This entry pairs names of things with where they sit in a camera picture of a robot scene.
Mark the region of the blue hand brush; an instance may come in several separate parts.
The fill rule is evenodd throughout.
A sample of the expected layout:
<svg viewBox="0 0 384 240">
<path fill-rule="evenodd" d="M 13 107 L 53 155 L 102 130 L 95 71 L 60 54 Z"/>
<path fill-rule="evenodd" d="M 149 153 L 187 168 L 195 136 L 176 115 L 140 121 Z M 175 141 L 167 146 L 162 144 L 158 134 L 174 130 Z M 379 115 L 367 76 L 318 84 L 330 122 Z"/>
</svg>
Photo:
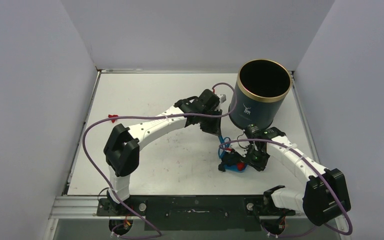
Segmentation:
<svg viewBox="0 0 384 240">
<path fill-rule="evenodd" d="M 230 148 L 230 143 L 227 143 L 229 141 L 231 141 L 231 138 L 230 137 L 223 137 L 222 135 L 218 136 L 218 140 L 219 140 L 219 143 L 222 144 L 222 147 L 219 147 L 217 149 L 217 155 L 218 155 L 218 158 L 220 160 L 222 160 L 222 158 L 224 157 L 224 155 L 226 154 L 226 149 L 229 149 Z"/>
</svg>

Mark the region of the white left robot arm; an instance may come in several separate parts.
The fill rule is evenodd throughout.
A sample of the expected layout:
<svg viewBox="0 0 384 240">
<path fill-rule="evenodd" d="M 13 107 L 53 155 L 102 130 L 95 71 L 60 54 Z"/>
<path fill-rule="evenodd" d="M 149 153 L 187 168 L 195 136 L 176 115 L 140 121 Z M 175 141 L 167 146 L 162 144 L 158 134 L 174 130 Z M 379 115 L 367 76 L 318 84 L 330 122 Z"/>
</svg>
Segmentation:
<svg viewBox="0 0 384 240">
<path fill-rule="evenodd" d="M 131 126 L 116 125 L 103 149 L 112 184 L 107 191 L 111 211 L 121 216 L 129 210 L 130 175 L 138 168 L 144 147 L 172 131 L 195 124 L 205 133 L 220 136 L 221 104 L 225 101 L 224 94 L 205 89 L 200 96 L 178 100 L 157 119 Z"/>
</svg>

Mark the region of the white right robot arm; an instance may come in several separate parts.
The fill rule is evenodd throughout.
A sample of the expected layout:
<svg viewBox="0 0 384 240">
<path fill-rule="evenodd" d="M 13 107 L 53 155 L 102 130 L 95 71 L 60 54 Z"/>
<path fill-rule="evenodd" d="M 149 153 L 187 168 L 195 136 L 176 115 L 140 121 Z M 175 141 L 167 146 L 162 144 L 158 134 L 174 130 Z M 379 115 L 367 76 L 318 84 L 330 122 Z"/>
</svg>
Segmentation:
<svg viewBox="0 0 384 240">
<path fill-rule="evenodd" d="M 249 141 L 249 154 L 259 151 L 264 160 L 274 158 L 304 186 L 304 191 L 283 185 L 266 190 L 262 201 L 266 213 L 274 215 L 280 210 L 293 210 L 321 226 L 350 211 L 346 179 L 339 169 L 328 169 L 306 156 L 276 127 L 260 129 L 250 124 L 244 133 Z"/>
</svg>

